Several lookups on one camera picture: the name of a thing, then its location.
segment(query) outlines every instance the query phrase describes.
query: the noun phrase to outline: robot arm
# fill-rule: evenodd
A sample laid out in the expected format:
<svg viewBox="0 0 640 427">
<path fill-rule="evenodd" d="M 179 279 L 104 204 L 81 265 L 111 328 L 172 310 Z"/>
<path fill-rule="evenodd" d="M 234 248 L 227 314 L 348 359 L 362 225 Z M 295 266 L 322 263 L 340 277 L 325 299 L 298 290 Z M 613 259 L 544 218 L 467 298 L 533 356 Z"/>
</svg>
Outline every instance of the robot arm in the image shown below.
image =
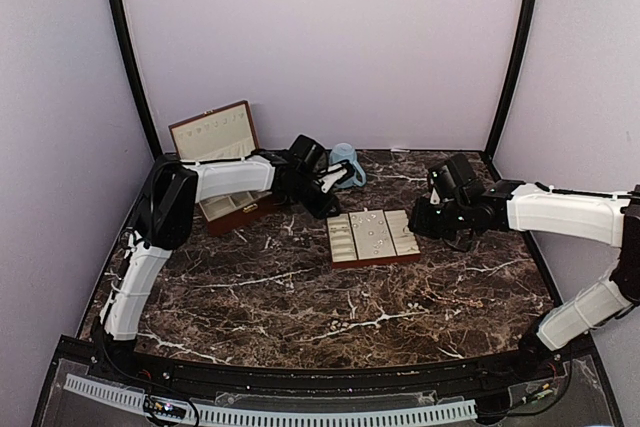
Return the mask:
<svg viewBox="0 0 640 427">
<path fill-rule="evenodd" d="M 485 189 L 466 157 L 429 169 L 430 198 L 413 208 L 409 228 L 454 242 L 487 230 L 544 231 L 621 249 L 615 269 L 574 299 L 538 319 L 520 351 L 540 358 L 640 304 L 640 186 L 632 192 L 577 192 L 501 180 Z"/>
<path fill-rule="evenodd" d="M 334 184 L 354 175 L 348 162 L 318 172 L 324 148 L 299 136 L 283 151 L 254 152 L 234 161 L 184 162 L 159 157 L 142 188 L 127 226 L 128 246 L 99 325 L 114 341 L 134 341 L 155 279 L 173 250 L 191 234 L 196 202 L 236 192 L 270 190 L 300 202 L 314 217 L 340 213 Z"/>
</svg>

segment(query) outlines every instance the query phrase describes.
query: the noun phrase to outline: wooden box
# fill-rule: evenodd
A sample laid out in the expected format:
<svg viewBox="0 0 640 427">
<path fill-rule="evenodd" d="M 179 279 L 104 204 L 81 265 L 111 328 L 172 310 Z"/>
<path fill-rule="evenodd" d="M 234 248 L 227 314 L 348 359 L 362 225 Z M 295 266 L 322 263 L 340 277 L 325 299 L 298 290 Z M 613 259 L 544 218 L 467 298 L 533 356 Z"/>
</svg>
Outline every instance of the wooden box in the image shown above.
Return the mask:
<svg viewBox="0 0 640 427">
<path fill-rule="evenodd" d="M 170 125 L 169 130 L 183 160 L 246 157 L 258 148 L 246 100 Z M 240 192 L 211 197 L 199 205 L 209 232 L 219 236 L 275 212 L 278 204 L 269 192 Z"/>
</svg>

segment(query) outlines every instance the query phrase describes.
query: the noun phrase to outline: wall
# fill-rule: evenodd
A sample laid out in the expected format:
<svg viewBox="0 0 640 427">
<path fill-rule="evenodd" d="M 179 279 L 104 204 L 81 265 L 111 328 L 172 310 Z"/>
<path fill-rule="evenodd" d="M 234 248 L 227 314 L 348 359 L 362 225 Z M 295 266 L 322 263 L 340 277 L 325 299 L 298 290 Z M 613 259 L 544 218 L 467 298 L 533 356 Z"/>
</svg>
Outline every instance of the wall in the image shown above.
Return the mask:
<svg viewBox="0 0 640 427">
<path fill-rule="evenodd" d="M 0 423 L 21 427 L 151 157 L 108 0 L 0 5 Z"/>
<path fill-rule="evenodd" d="M 481 149 L 521 0 L 125 0 L 162 144 L 239 99 L 264 147 Z"/>
<path fill-rule="evenodd" d="M 496 164 L 503 176 L 626 190 L 640 183 L 640 0 L 538 0 Z M 565 299 L 616 252 L 536 236 Z M 595 333 L 626 425 L 640 425 L 640 315 Z"/>
</svg>

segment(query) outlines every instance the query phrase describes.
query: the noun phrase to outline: mug handle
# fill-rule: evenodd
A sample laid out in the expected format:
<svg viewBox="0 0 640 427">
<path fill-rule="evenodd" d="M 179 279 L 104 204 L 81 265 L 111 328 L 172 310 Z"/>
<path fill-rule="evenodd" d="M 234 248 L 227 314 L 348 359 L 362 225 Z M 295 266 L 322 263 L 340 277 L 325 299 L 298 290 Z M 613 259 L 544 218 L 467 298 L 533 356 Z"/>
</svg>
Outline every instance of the mug handle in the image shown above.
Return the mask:
<svg viewBox="0 0 640 427">
<path fill-rule="evenodd" d="M 358 187 L 362 187 L 367 183 L 367 174 L 364 173 L 364 170 L 362 170 L 362 167 L 357 160 L 351 162 L 351 165 L 353 165 L 353 168 L 356 169 L 356 173 L 353 175 L 353 183 Z"/>
</svg>

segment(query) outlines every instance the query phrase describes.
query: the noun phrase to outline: blue mug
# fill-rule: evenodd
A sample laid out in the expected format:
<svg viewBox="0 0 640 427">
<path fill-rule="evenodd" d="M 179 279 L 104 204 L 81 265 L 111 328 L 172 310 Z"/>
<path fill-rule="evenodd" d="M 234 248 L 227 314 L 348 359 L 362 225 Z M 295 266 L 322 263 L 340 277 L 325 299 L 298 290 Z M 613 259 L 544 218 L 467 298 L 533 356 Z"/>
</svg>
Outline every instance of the blue mug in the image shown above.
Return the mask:
<svg viewBox="0 0 640 427">
<path fill-rule="evenodd" d="M 331 154 L 329 154 L 329 164 L 337 164 L 341 160 L 348 160 L 349 163 L 353 165 L 353 168 L 356 169 L 356 173 L 349 180 L 345 180 L 341 184 L 336 185 L 337 188 L 348 189 L 354 185 L 362 187 L 367 183 L 367 175 L 358 163 L 358 154 L 356 153 L 356 149 L 349 144 L 336 145 L 331 151 Z"/>
</svg>

